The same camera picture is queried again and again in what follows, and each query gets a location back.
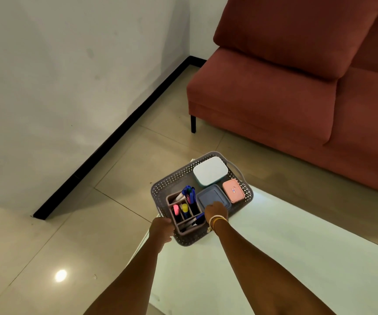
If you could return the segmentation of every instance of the person's right arm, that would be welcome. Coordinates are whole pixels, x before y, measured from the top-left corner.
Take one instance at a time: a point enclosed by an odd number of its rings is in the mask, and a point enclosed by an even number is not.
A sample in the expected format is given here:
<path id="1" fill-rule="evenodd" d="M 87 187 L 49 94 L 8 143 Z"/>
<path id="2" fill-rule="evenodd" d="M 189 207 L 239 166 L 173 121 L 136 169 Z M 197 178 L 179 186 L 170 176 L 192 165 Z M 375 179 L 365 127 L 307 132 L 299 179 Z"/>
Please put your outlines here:
<path id="1" fill-rule="evenodd" d="M 207 222 L 214 215 L 228 216 L 222 203 L 214 202 L 205 209 Z M 256 315 L 334 314 L 289 271 L 243 238 L 228 222 L 217 219 L 211 224 Z"/>

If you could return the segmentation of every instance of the yellow cap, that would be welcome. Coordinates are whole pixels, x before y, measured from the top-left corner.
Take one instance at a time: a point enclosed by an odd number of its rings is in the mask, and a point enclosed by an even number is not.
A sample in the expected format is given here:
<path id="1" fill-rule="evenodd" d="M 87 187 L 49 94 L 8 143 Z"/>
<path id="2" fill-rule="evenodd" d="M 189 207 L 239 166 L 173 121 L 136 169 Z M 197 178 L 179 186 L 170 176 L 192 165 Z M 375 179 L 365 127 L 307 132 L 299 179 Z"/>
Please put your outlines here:
<path id="1" fill-rule="evenodd" d="M 188 209 L 188 205 L 187 205 L 186 203 L 183 203 L 183 204 L 182 204 L 182 211 L 183 211 L 183 212 L 188 212 L 188 211 L 189 211 L 189 209 Z"/>

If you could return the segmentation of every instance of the person's left arm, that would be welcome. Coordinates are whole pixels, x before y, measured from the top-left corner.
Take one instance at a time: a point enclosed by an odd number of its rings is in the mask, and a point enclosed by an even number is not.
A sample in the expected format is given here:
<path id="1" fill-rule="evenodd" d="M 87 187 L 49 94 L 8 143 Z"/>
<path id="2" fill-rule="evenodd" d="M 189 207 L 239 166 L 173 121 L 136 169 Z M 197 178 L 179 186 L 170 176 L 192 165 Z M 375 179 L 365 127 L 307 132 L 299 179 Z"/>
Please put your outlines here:
<path id="1" fill-rule="evenodd" d="M 157 217 L 150 227 L 150 237 L 118 278 L 91 304 L 84 315 L 145 315 L 157 256 L 163 245 L 171 241 L 174 225 L 165 217 Z"/>

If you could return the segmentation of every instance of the forearm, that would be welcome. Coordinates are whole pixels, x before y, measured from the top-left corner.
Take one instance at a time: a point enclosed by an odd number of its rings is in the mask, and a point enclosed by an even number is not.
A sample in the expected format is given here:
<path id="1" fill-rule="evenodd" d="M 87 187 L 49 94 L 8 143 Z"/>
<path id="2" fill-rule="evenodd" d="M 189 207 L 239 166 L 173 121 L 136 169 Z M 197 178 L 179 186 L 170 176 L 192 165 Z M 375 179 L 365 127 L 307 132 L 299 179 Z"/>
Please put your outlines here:
<path id="1" fill-rule="evenodd" d="M 228 222 L 218 220 L 214 229 L 255 314 L 333 314 L 290 272 Z"/>
<path id="2" fill-rule="evenodd" d="M 145 315 L 157 264 L 158 247 L 149 238 L 118 278 L 84 315 Z"/>

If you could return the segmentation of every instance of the beige floor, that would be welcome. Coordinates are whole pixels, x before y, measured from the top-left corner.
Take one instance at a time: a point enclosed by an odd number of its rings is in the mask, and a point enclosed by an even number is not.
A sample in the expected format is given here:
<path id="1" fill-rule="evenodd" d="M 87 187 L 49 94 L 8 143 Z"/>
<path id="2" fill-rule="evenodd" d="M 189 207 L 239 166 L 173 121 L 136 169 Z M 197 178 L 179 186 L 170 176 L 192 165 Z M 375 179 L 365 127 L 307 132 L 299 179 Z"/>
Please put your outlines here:
<path id="1" fill-rule="evenodd" d="M 156 216 L 152 183 L 211 150 L 250 184 L 378 244 L 378 192 L 203 121 L 191 134 L 185 87 L 196 71 L 186 69 L 46 221 L 0 208 L 0 315 L 82 314 Z"/>

